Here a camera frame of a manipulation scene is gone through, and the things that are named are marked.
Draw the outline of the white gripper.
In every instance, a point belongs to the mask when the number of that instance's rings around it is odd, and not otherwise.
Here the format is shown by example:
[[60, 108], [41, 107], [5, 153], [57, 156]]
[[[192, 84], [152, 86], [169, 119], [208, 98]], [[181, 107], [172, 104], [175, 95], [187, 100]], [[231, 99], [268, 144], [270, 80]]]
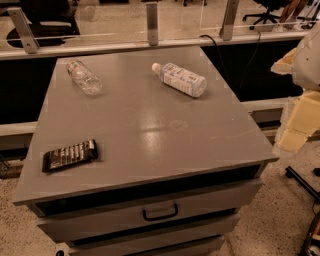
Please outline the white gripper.
[[276, 61], [271, 71], [280, 75], [292, 73], [296, 85], [312, 90], [288, 99], [275, 137], [276, 148], [297, 153], [320, 129], [320, 24], [313, 26], [296, 49]]

